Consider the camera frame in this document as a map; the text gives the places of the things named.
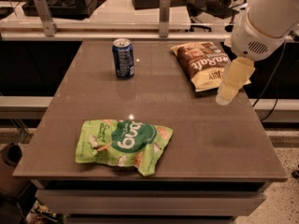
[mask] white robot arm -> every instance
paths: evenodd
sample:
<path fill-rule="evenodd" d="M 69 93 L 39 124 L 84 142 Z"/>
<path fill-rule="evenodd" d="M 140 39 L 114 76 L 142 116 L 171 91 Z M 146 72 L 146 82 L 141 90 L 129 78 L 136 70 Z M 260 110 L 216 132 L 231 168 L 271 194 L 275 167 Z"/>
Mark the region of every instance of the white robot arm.
<path fill-rule="evenodd" d="M 216 102 L 228 105 L 254 72 L 254 62 L 270 56 L 299 23 L 299 0 L 254 0 L 231 35 L 237 55 L 225 67 Z"/>

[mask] blue can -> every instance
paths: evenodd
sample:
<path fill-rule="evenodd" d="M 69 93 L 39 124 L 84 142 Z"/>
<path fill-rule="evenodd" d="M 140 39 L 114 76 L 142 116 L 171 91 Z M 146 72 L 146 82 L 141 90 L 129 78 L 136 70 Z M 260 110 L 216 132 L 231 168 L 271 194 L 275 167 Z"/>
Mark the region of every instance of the blue can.
<path fill-rule="evenodd" d="M 113 42 L 112 52 L 114 57 L 116 76 L 128 79 L 134 75 L 133 46 L 129 39 L 117 39 Z"/>

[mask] floor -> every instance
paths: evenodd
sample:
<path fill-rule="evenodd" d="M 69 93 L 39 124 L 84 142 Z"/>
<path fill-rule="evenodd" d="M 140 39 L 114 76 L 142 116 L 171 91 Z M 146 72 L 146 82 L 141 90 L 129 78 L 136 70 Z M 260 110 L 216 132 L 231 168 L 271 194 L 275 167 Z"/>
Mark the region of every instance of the floor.
<path fill-rule="evenodd" d="M 29 130 L 25 145 L 34 131 Z M 16 133 L 15 129 L 0 128 L 0 147 L 11 141 L 16 142 L 20 138 Z M 266 129 L 266 133 L 289 179 L 284 183 L 272 184 L 265 192 L 266 201 L 249 217 L 239 217 L 235 224 L 299 223 L 299 179 L 292 177 L 292 172 L 299 169 L 299 129 Z"/>

